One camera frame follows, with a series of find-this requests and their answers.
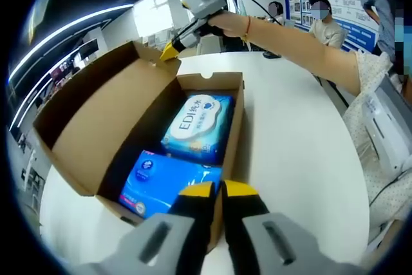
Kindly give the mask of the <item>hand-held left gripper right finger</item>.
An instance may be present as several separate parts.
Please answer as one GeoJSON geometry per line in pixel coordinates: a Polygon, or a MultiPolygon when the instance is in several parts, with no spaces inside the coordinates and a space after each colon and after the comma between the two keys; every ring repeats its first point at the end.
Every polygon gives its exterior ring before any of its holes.
{"type": "Polygon", "coordinates": [[[360,274],[325,256],[314,235],[281,213],[271,213],[248,184],[221,183],[225,237],[235,274],[360,274]]]}

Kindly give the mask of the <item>person's right hand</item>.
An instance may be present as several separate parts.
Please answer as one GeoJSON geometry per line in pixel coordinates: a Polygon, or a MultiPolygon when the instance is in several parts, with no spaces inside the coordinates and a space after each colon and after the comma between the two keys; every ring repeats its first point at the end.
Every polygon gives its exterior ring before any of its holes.
{"type": "Polygon", "coordinates": [[[248,39],[251,17],[224,11],[208,20],[210,26],[223,31],[227,37],[238,37],[244,41],[248,39]]]}

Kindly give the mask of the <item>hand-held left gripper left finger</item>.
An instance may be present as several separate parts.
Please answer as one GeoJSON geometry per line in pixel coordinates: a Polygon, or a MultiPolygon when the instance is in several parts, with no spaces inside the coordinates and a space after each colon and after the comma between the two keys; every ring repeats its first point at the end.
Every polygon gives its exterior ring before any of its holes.
{"type": "Polygon", "coordinates": [[[211,238],[215,185],[186,187],[168,213],[156,213],[120,240],[115,252],[76,274],[199,274],[211,238]]]}

